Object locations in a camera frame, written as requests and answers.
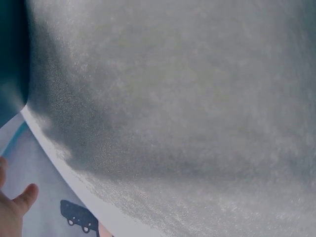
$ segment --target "blue fabric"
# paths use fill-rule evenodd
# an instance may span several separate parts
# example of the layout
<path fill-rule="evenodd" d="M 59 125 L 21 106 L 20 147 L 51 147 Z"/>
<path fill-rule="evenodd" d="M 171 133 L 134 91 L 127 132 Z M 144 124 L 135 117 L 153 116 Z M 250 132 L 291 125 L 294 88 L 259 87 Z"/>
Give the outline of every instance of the blue fabric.
<path fill-rule="evenodd" d="M 24 218 L 23 237 L 98 236 L 98 220 L 68 186 L 25 123 L 3 155 L 9 163 L 3 192 L 9 198 L 30 183 L 39 186 L 38 200 Z"/>

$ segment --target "finger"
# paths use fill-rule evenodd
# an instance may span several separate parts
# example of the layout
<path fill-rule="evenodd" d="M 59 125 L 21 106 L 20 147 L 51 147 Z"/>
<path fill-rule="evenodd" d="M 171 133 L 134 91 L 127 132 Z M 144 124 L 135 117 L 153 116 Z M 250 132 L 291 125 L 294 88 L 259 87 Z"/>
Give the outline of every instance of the finger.
<path fill-rule="evenodd" d="M 17 205 L 20 215 L 24 216 L 30 210 L 31 206 L 36 201 L 39 194 L 39 188 L 36 184 L 30 184 L 22 194 L 17 196 L 12 201 Z"/>
<path fill-rule="evenodd" d="M 5 173 L 8 163 L 3 157 L 0 157 L 0 188 L 3 187 L 5 183 Z"/>

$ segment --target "vehicle graphic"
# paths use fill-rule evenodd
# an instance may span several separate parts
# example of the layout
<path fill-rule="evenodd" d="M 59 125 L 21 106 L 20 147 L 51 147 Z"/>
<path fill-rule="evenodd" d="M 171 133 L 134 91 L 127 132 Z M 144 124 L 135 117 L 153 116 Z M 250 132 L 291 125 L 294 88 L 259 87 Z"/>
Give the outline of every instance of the vehicle graphic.
<path fill-rule="evenodd" d="M 61 200 L 60 212 L 70 226 L 79 225 L 86 234 L 93 230 L 99 237 L 99 221 L 88 209 L 70 201 Z"/>

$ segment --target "gray textured surface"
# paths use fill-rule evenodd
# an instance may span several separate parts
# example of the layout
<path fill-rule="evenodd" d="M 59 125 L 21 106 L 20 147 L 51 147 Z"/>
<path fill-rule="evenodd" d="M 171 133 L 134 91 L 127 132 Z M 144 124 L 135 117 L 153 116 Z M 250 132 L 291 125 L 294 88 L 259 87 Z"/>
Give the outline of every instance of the gray textured surface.
<path fill-rule="evenodd" d="M 313 0 L 27 3 L 29 108 L 99 197 L 169 236 L 315 235 Z"/>

